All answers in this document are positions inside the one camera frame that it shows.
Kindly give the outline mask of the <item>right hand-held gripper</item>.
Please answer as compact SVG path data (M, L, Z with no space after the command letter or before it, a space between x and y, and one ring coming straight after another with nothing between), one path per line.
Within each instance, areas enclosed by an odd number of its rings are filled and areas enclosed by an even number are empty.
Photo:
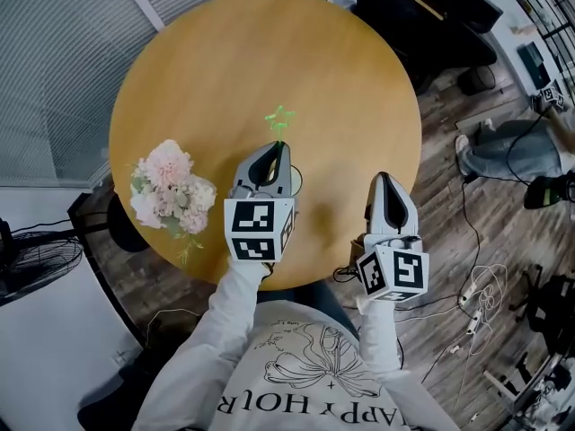
M406 302L428 292L428 254L410 194L387 172L371 181L366 204L364 254L356 259L365 297ZM399 235L388 233L388 226Z

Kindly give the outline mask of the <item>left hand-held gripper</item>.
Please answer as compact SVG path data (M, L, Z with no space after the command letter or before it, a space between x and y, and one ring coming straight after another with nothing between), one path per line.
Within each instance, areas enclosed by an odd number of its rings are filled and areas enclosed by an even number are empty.
M255 186L269 180L275 161L275 182ZM288 144L266 144L239 164L234 186L224 200L224 219L226 243L233 259L281 261L296 221Z

